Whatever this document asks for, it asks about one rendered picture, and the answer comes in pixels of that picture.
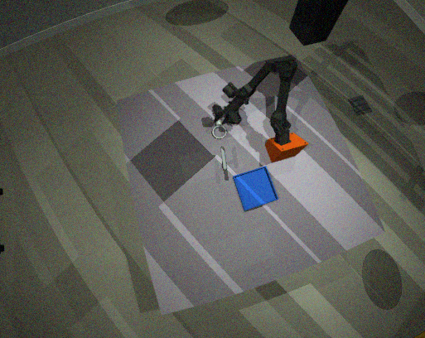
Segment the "blue tray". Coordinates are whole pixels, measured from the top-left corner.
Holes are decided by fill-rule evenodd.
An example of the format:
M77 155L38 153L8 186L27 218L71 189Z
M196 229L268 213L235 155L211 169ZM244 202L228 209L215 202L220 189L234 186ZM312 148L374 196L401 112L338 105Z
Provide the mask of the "blue tray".
M233 179L244 210L278 200L266 166L238 174Z

